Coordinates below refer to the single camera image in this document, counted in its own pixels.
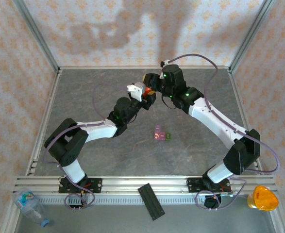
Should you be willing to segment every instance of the floor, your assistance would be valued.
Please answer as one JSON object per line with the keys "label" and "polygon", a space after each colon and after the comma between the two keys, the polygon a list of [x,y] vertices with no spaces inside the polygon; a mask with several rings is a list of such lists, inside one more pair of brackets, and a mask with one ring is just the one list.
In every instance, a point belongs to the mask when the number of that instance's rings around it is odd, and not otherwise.
{"label": "floor", "polygon": [[[223,198],[223,204],[229,198]],[[94,205],[68,211],[63,205],[46,205],[51,223],[41,228],[20,215],[15,233],[274,233],[269,212],[247,206],[239,197],[226,210],[209,212],[193,205],[163,205],[165,215],[152,221],[144,205]]]}
{"label": "floor", "polygon": [[[63,70],[50,114],[44,140],[66,118],[92,122],[100,120],[91,98],[99,83],[126,87],[141,82],[145,73],[160,73],[159,69],[66,69]],[[188,86],[200,91],[214,70],[184,69]],[[126,91],[101,86],[96,91],[96,105],[108,116],[116,100],[127,96]],[[227,70],[220,70],[209,88],[210,101],[235,123],[242,125],[234,91]],[[153,138],[155,125],[171,133],[171,141]],[[37,176],[58,176],[54,165],[44,164],[43,149],[35,171]],[[228,149],[199,121],[181,110],[171,110],[157,96],[148,111],[142,109],[126,132],[112,139],[91,141],[83,147],[79,162],[88,176],[144,176],[144,175],[202,175],[219,162]]]}

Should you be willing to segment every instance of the wall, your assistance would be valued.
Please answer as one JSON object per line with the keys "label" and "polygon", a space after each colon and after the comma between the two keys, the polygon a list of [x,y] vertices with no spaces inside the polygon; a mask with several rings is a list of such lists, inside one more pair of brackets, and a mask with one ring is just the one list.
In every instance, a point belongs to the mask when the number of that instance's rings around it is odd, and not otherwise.
{"label": "wall", "polygon": [[0,227],[24,175],[54,72],[11,0],[0,0]]}
{"label": "wall", "polygon": [[[235,79],[249,123],[280,156],[276,182],[285,207],[285,0],[275,3]],[[265,169],[275,167],[269,151],[262,150],[261,160]]]}
{"label": "wall", "polygon": [[[228,66],[263,0],[26,0],[60,66]],[[187,58],[182,65],[209,65]]]}

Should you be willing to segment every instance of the yellow cup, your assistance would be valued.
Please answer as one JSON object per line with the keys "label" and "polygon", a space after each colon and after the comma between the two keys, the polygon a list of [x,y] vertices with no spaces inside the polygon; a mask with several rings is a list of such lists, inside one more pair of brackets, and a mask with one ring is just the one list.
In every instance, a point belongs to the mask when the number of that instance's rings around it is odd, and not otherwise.
{"label": "yellow cup", "polygon": [[247,203],[250,208],[264,211],[275,210],[279,204],[275,194],[264,186],[257,186],[253,194],[248,195]]}

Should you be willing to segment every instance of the black bracket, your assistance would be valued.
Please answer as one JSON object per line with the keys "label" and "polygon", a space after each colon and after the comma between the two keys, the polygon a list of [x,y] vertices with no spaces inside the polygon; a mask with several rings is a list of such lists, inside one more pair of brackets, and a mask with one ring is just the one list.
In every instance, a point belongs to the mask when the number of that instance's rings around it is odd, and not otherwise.
{"label": "black bracket", "polygon": [[[93,193],[101,193],[102,178],[87,178],[85,184],[86,185],[83,185],[82,187],[85,187],[86,189],[92,191]],[[61,178],[58,192],[59,193],[80,193],[81,189],[71,184],[67,178]]]}
{"label": "black bracket", "polygon": [[202,190],[208,190],[214,193],[231,192],[231,184],[228,179],[224,179],[219,183],[215,183],[211,188],[207,188],[203,183],[203,177],[198,178],[187,178],[186,186],[189,193],[198,193]]}

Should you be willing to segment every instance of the small cube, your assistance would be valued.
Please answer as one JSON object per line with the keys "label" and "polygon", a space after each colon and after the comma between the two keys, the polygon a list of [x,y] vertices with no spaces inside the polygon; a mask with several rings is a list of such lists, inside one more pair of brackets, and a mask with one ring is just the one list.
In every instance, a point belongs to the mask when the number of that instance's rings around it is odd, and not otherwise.
{"label": "small cube", "polygon": [[154,139],[155,140],[160,140],[160,134],[159,133],[154,133]]}
{"label": "small cube", "polygon": [[170,133],[166,133],[166,140],[170,141],[171,140],[171,134]]}
{"label": "small cube", "polygon": [[166,133],[160,132],[160,139],[159,140],[165,141],[165,139],[166,139]]}
{"label": "small cube", "polygon": [[160,133],[161,132],[161,126],[160,125],[156,125],[155,126],[155,132],[156,133]]}

